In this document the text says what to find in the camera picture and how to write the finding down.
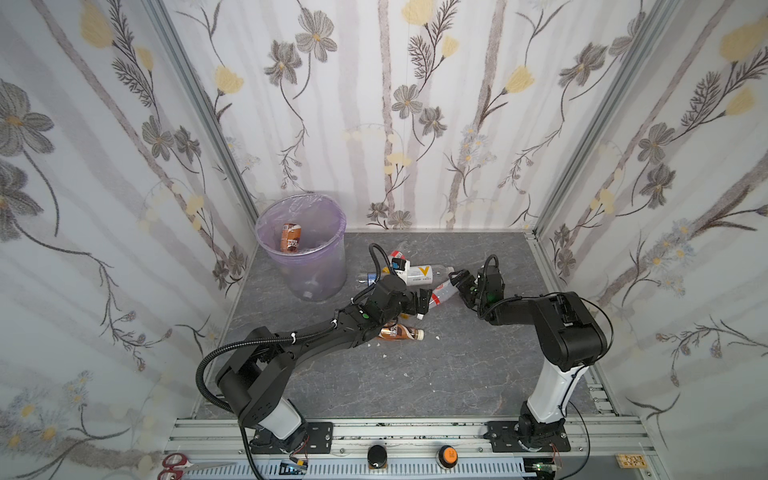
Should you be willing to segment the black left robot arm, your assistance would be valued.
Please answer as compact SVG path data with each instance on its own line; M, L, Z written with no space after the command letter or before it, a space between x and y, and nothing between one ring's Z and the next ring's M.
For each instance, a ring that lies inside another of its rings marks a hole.
M264 431L284 453L300 450L308 422L284 396L295 369L308 360L356 348L379 336L400 315L425 315L430 289L410 289L398 274L377 275L330 319L293 331L259 327L246 339L218 347L197 366L195 384L210 404L236 417L241 433Z

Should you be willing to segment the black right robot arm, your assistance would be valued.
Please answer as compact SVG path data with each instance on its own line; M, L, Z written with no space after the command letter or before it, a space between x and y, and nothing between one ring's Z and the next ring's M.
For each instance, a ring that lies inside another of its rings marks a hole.
M511 432L492 432L490 437L511 439L530 452L555 446L564 438L567 405L575 387L611 346L583 299L574 292L506 295L494 254L475 275L467 270L450 273L449 283L479 319L493 326L533 326L544 356L537 384Z

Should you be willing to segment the brown coffee bottle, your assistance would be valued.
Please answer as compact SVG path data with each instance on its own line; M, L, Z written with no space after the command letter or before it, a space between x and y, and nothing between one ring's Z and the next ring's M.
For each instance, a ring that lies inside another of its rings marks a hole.
M298 223L285 223L280 237L280 251L293 254L299 251L302 227Z
M385 326L381 329L378 337L382 340L397 341L397 340L412 340L422 341L425 333L422 329L406 326L403 324L393 324Z

